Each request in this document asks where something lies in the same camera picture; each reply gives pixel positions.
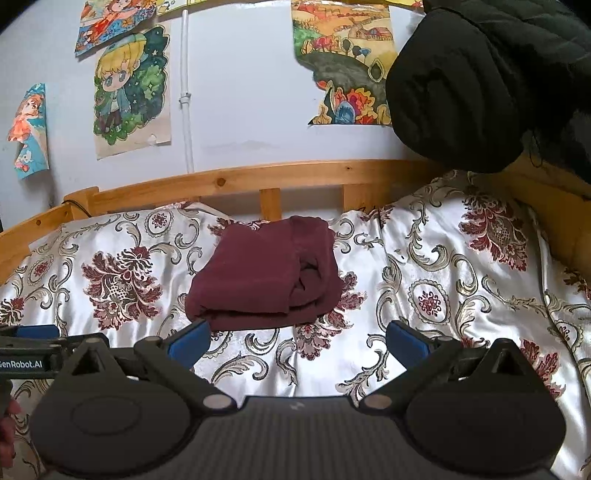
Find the blue gripper pad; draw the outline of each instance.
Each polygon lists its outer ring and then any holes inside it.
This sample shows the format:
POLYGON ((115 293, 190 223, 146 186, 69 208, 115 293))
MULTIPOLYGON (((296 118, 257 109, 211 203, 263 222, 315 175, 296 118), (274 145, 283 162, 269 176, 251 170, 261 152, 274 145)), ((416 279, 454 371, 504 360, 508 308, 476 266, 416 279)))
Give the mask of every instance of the blue gripper pad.
POLYGON ((31 325, 19 327, 14 336, 17 338, 31 339, 59 338, 60 329, 55 325, 31 325))
POLYGON ((428 357, 429 339, 418 332, 413 332, 410 327, 393 321, 386 328, 386 347, 388 352, 398 360, 407 370, 414 367, 428 357))
POLYGON ((165 340, 166 352, 173 360, 190 369, 197 363, 212 342, 208 322, 192 323, 165 340))

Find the wooden bed frame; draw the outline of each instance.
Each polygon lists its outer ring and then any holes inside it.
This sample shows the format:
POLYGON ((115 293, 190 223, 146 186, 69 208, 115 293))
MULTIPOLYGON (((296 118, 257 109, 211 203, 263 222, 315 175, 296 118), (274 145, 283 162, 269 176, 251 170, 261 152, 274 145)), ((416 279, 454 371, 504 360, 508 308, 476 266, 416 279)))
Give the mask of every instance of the wooden bed frame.
MULTIPOLYGON (((393 200, 393 184, 419 186, 444 171, 430 161, 312 161, 204 171, 104 192, 91 187, 64 199, 74 200, 92 216, 99 216, 197 201, 203 196, 259 191, 261 216, 273 221, 281 219, 281 189, 342 186, 343 211, 372 209, 393 200)), ((561 181, 556 186, 560 175, 550 173, 545 178, 541 172, 513 168, 489 178, 537 211, 556 258, 591 277, 591 202, 580 193, 587 185, 565 187, 561 181)), ((76 205, 65 203, 0 233, 0 283, 30 254, 29 244, 62 223, 86 217, 76 205)))

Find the floral bedspread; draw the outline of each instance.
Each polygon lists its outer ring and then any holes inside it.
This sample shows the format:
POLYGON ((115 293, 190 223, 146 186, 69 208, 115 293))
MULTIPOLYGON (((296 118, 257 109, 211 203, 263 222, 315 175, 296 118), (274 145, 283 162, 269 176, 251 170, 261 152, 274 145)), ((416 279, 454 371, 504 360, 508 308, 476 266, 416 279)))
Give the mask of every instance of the floral bedspread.
MULTIPOLYGON (((392 319, 466 346, 511 338, 566 418, 554 473, 591 478, 591 287, 552 259, 527 206, 485 193, 479 180, 452 172, 380 210, 331 220, 344 280, 334 311, 312 325, 213 332, 195 373, 239 403, 246 395, 338 394, 357 403, 404 371, 385 345, 392 319)), ((192 276, 230 222, 175 206, 70 222, 0 288, 0 323, 102 331, 113 346, 166 337, 188 324, 192 276)), ((48 387, 15 382, 24 412, 6 478, 43 471, 28 424, 48 387)))

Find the paper drawing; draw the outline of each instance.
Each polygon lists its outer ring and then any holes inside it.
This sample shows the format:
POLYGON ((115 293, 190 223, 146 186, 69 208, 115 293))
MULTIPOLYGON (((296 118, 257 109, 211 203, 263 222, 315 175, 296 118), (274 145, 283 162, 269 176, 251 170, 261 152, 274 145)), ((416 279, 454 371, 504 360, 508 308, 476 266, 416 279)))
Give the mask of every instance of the paper drawing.
POLYGON ((157 0, 87 0, 80 16, 76 55, 126 33, 156 13, 157 0))
POLYGON ((110 45, 95 74, 98 158, 170 142, 168 25, 156 25, 110 45))
POLYGON ((14 163, 19 179, 49 168, 44 83, 37 83, 25 94, 8 133, 8 141, 22 144, 14 163))
POLYGON ((423 10, 423 0, 387 0, 389 4, 400 7, 410 7, 413 10, 423 10))
POLYGON ((187 8, 191 5, 200 4, 207 0, 157 0, 158 15, 164 15, 168 12, 178 10, 179 8, 187 8))
POLYGON ((293 1, 295 56, 324 90, 310 125, 389 125, 385 79, 396 59, 388 7, 293 1))

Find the maroon cloth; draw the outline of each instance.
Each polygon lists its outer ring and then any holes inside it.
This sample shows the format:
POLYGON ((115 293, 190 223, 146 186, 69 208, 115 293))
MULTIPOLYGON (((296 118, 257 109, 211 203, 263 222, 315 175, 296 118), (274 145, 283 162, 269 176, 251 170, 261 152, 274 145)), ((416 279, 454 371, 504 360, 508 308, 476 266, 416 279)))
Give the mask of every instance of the maroon cloth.
POLYGON ((225 228, 185 300, 187 318, 212 331, 255 330, 310 323, 338 304, 335 235, 319 218, 294 216, 257 229, 225 228))

